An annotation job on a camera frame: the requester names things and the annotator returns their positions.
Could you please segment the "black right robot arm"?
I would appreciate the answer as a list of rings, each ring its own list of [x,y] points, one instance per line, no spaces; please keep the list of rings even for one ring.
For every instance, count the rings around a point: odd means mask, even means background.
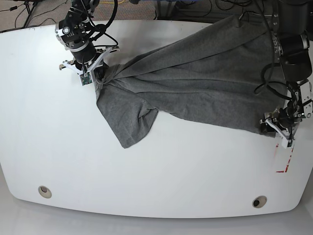
[[[70,69],[79,75],[82,85],[92,82],[102,84],[108,65],[104,58],[119,50],[118,41],[107,33],[117,14],[118,1],[113,2],[113,11],[106,24],[92,20],[98,0],[72,0],[64,20],[56,24],[55,35],[73,59],[64,60],[59,70]]]

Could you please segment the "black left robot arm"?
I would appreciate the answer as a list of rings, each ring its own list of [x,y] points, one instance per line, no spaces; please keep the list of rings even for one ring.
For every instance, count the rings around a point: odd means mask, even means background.
[[[271,63],[261,71],[261,85],[254,92],[269,90],[287,101],[286,107],[266,113],[260,121],[263,133],[276,132],[284,148],[292,147],[300,122],[313,116],[313,69],[309,56],[311,0],[272,1],[270,36]]]

